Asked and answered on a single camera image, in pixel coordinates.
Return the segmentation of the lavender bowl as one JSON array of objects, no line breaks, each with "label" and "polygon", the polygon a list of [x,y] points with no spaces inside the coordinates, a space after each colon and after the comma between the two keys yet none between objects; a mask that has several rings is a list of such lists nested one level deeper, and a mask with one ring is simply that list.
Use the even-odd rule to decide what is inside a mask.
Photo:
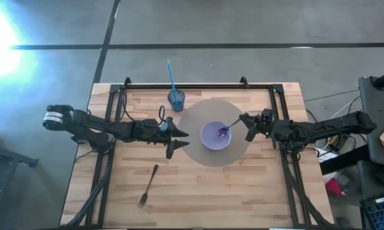
[{"label": "lavender bowl", "polygon": [[231,132],[219,135],[219,130],[225,127],[225,124],[220,121],[211,121],[203,125],[200,133],[203,145],[215,151],[228,147],[232,138]]}]

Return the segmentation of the black table frame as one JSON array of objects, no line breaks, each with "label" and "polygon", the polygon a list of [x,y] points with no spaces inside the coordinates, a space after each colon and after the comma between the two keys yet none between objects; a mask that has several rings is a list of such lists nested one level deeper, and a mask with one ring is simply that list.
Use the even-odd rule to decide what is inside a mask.
[{"label": "black table frame", "polygon": [[[271,108],[270,89],[284,89],[286,104],[282,105],[275,89],[275,103],[279,117],[288,115],[295,121],[308,121],[299,83],[181,83],[186,94],[185,109],[208,99],[224,100],[242,112],[260,113]],[[160,105],[176,126],[180,113],[171,110],[167,101],[170,84],[129,84],[140,89],[129,89],[127,109],[135,119],[157,118]],[[257,135],[241,159],[224,167],[198,164],[182,149],[173,158],[165,158],[165,146],[143,142],[118,141],[112,175],[108,187],[104,228],[269,228],[293,227],[286,183],[278,149],[270,139]],[[144,208],[138,208],[146,190],[153,166],[159,165]],[[300,171],[308,198],[324,218],[334,223],[325,190],[319,160],[315,150],[301,153]],[[88,198],[95,174],[96,154],[77,161],[66,195],[59,224],[66,225]]]}]

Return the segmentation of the iridescent metal spoon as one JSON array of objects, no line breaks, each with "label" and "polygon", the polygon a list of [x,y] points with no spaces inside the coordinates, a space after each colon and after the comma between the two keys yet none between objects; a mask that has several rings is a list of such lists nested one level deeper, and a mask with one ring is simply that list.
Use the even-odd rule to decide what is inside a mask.
[{"label": "iridescent metal spoon", "polygon": [[231,128],[232,126],[234,126],[235,124],[237,124],[238,122],[240,122],[240,119],[237,119],[235,122],[233,122],[233,123],[230,124],[229,126],[222,127],[222,128],[218,131],[217,135],[218,135],[219,137],[223,137],[223,136],[225,136],[226,134],[229,133],[230,128]]}]

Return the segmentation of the red object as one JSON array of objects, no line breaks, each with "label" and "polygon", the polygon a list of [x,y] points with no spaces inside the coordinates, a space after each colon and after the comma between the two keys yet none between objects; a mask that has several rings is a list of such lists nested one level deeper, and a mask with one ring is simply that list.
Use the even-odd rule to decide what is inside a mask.
[{"label": "red object", "polygon": [[337,182],[337,180],[335,178],[330,178],[325,183],[325,188],[329,194],[333,194],[335,196],[342,196],[342,190],[339,186],[339,183]]}]

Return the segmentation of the dark blue gridded crate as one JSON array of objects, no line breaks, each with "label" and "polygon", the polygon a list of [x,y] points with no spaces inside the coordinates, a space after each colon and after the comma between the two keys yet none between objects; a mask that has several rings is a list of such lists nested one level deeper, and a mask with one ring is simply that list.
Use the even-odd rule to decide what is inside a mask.
[{"label": "dark blue gridded crate", "polygon": [[365,199],[361,208],[372,230],[384,230],[384,196]]}]

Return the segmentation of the round grey placemat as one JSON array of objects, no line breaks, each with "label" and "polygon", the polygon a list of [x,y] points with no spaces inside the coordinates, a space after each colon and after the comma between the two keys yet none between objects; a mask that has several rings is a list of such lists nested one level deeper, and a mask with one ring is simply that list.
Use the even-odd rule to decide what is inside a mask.
[{"label": "round grey placemat", "polygon": [[245,140],[246,126],[239,122],[230,128],[232,135],[228,147],[222,150],[211,150],[201,142],[201,129],[211,121],[220,121],[225,126],[235,122],[241,110],[237,106],[219,99],[209,99],[197,102],[182,112],[178,128],[189,134],[183,138],[189,145],[183,148],[184,152],[194,161],[210,167],[222,167],[241,159],[249,147]]}]

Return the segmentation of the blue faceted plastic cup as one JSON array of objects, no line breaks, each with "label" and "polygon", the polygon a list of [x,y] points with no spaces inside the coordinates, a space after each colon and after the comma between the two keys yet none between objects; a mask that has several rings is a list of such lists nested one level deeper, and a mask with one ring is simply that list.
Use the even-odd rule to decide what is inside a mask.
[{"label": "blue faceted plastic cup", "polygon": [[182,90],[176,89],[175,91],[170,91],[167,96],[167,99],[174,112],[181,112],[183,110],[185,94]]}]

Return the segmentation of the dark metal fork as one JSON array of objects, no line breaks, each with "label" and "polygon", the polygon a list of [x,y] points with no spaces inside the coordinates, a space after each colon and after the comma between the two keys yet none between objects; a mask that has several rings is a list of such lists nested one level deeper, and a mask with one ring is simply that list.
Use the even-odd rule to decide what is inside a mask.
[{"label": "dark metal fork", "polygon": [[148,183],[148,186],[146,187],[146,190],[143,193],[143,195],[141,196],[139,203],[137,205],[138,208],[143,208],[144,205],[146,204],[146,201],[148,200],[148,190],[149,190],[151,183],[152,183],[152,181],[153,181],[153,179],[154,179],[154,177],[158,171],[158,168],[159,168],[159,165],[155,164],[153,171],[152,171],[152,174],[151,174],[151,178],[150,178],[149,183]]}]

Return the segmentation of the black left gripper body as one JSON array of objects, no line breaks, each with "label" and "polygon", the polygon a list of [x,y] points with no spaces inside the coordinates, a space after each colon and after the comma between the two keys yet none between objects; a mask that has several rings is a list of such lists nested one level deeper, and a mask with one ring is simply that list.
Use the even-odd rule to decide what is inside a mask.
[{"label": "black left gripper body", "polygon": [[155,119],[145,119],[144,122],[149,122],[149,125],[136,124],[134,134],[137,141],[146,142],[147,144],[163,144],[168,145],[171,141],[169,126],[173,124],[173,118],[168,117],[164,121],[168,122],[168,129],[165,132],[159,130],[159,125],[152,125],[157,122]]}]

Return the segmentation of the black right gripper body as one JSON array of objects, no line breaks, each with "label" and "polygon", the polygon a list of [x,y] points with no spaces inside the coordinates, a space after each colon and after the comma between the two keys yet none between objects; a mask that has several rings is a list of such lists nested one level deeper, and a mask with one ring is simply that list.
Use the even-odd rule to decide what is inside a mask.
[{"label": "black right gripper body", "polygon": [[266,136],[266,138],[269,138],[271,136],[271,132],[273,130],[273,122],[270,124],[264,124],[261,122],[261,115],[259,115],[259,121],[257,124],[257,134],[263,134]]}]

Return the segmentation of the blue drinking straw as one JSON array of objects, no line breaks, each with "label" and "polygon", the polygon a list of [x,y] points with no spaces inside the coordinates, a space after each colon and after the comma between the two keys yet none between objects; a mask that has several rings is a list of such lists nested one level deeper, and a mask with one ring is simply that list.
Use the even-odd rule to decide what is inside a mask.
[{"label": "blue drinking straw", "polygon": [[176,88],[175,88],[175,84],[174,84],[173,73],[172,73],[172,70],[171,70],[171,63],[170,63],[170,61],[167,62],[167,69],[168,69],[169,77],[170,77],[170,80],[171,80],[171,86],[172,86],[172,92],[173,92],[173,98],[174,98],[174,102],[173,103],[177,104],[178,100],[177,100],[177,96],[176,96]]}]

